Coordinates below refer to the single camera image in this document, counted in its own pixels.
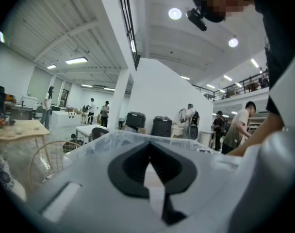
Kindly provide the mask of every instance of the black pants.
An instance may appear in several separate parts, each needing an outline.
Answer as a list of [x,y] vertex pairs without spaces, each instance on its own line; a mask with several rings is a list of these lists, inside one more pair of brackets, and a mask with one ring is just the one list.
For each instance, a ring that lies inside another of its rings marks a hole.
[[215,135],[215,150],[217,151],[219,151],[221,148],[220,139],[221,139],[220,135]]
[[89,123],[89,121],[90,121],[90,119],[91,119],[91,124],[93,124],[93,120],[94,120],[93,115],[94,115],[93,112],[89,112],[89,113],[88,113],[88,117],[92,116],[91,118],[88,119],[88,123]]
[[226,144],[223,143],[222,154],[227,154],[231,152],[232,150],[234,150],[234,148],[231,148],[230,146],[227,146]]
[[108,117],[101,116],[101,126],[108,127]]

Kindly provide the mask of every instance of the black railing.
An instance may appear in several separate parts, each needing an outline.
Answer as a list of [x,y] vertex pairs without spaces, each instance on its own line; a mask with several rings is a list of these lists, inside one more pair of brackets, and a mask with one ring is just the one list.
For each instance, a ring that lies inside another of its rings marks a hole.
[[266,70],[262,74],[254,75],[218,91],[211,91],[196,85],[193,86],[197,87],[201,93],[204,93],[208,100],[217,101],[267,88],[269,87],[269,75],[268,70]]
[[136,40],[135,40],[135,35],[133,30],[130,2],[129,0],[119,0],[119,3],[120,3],[120,7],[124,17],[126,36],[128,38],[128,43],[132,53],[134,66],[137,70],[137,67],[140,61],[140,55],[138,54],[138,51],[137,51],[137,45],[136,45]]

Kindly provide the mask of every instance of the woman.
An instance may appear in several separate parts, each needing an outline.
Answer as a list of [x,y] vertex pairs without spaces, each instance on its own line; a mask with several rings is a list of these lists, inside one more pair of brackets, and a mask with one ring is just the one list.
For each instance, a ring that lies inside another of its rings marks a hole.
[[41,123],[45,126],[45,128],[47,128],[49,131],[51,131],[49,129],[49,116],[50,116],[50,106],[51,106],[51,100],[52,100],[52,94],[54,93],[54,87],[51,86],[49,88],[48,93],[45,96],[45,100],[44,100],[44,104],[43,104],[43,116],[42,116],[42,120]]

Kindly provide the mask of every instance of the round ceiling light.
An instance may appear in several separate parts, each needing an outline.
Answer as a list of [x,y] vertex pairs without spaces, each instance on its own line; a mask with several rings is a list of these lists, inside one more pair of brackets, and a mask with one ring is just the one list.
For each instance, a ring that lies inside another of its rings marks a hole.
[[233,39],[231,39],[231,40],[229,40],[229,46],[231,47],[231,48],[235,48],[235,47],[237,47],[238,46],[238,40],[236,39],[236,38],[233,38]]
[[173,8],[169,10],[168,15],[173,20],[179,20],[182,17],[182,12],[179,9]]

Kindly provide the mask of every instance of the potted plant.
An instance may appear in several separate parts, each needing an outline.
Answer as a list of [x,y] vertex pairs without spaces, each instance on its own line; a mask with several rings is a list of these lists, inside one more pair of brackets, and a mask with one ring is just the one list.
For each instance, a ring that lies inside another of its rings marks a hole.
[[0,118],[0,135],[4,134],[5,119]]

